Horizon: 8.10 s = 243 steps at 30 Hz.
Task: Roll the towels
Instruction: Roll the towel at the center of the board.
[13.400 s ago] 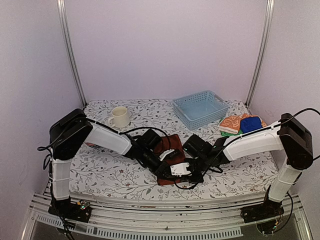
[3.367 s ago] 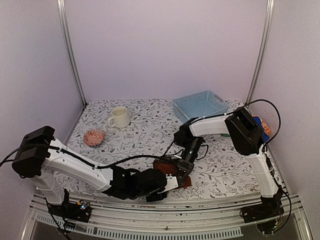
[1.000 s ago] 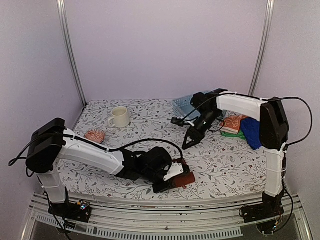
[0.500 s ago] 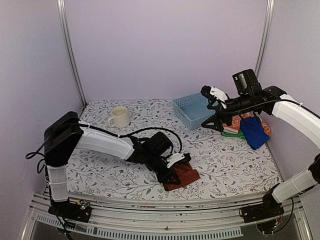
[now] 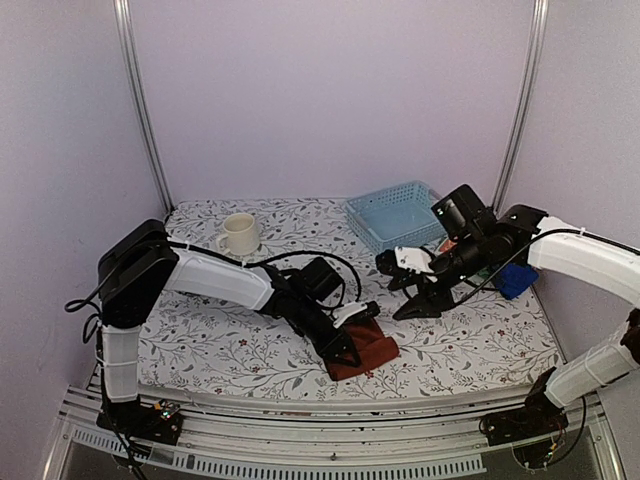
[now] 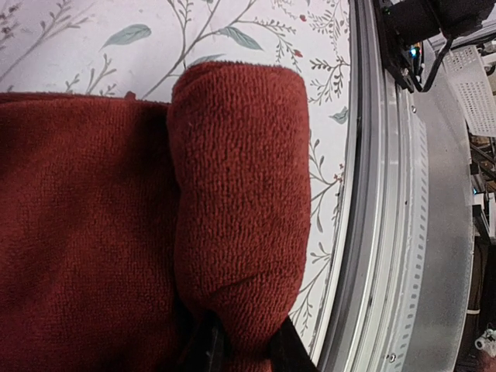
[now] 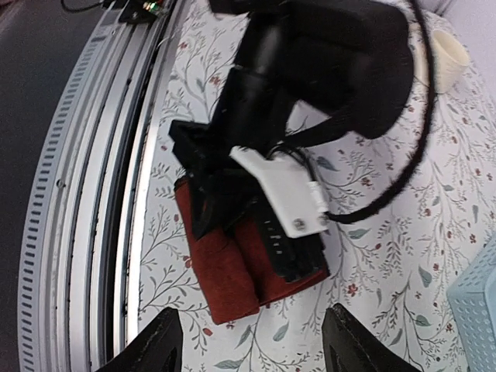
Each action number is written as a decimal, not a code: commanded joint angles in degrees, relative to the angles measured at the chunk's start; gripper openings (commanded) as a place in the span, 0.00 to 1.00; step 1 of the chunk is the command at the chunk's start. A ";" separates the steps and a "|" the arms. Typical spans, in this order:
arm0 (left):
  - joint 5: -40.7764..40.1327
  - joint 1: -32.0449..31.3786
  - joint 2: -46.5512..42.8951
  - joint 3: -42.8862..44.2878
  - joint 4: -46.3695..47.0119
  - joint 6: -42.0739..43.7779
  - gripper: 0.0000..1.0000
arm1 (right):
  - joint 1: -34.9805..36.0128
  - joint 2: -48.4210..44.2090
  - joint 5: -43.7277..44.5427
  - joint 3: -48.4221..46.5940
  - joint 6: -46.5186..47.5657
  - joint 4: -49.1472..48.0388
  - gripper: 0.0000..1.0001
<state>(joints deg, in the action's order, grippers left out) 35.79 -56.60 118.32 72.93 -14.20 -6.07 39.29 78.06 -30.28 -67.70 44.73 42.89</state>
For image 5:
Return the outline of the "brown towel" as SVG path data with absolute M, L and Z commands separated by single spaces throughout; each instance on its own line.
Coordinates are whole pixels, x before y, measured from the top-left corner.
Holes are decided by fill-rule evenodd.
M 353 367 L 335 361 L 325 361 L 328 375 L 333 381 L 342 381 L 365 374 L 394 360 L 399 355 L 396 341 L 383 333 L 375 319 L 349 323 L 344 330 L 353 340 L 361 364 Z

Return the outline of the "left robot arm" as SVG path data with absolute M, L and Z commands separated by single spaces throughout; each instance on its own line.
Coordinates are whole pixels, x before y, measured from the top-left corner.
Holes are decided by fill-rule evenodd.
M 324 300 L 343 285 L 328 258 L 315 254 L 302 268 L 281 270 L 268 261 L 244 264 L 173 240 L 162 222 L 143 222 L 98 262 L 104 388 L 111 419 L 128 434 L 148 426 L 138 398 L 138 342 L 159 297 L 169 291 L 226 301 L 284 319 L 324 360 L 358 367 L 362 361 L 344 325 L 363 307 L 336 308 Z

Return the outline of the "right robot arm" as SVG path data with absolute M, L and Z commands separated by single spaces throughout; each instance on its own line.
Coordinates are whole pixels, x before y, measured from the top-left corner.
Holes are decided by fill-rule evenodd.
M 391 276 L 390 289 L 414 285 L 418 292 L 397 310 L 396 320 L 438 318 L 458 306 L 452 289 L 484 268 L 509 264 L 550 270 L 578 279 L 629 302 L 623 324 L 577 359 L 539 377 L 517 415 L 517 427 L 537 436 L 552 424 L 556 410 L 622 378 L 639 367 L 639 252 L 573 227 L 547 212 L 516 205 L 502 217 L 463 184 L 432 211 L 454 245 L 431 256 L 421 248 L 396 247 L 376 258 Z

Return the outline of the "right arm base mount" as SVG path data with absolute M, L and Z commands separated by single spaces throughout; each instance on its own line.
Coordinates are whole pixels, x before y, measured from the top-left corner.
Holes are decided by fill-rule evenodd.
M 568 425 L 563 408 L 555 406 L 545 396 L 543 386 L 534 386 L 522 407 L 483 416 L 479 431 L 490 446 L 495 446 L 561 433 Z

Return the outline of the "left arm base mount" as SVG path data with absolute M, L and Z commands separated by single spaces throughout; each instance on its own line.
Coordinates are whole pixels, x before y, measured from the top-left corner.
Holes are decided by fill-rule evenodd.
M 109 399 L 102 403 L 96 425 L 121 436 L 176 446 L 184 421 L 181 406 L 168 400 L 159 400 L 145 406 L 140 398 L 114 403 Z

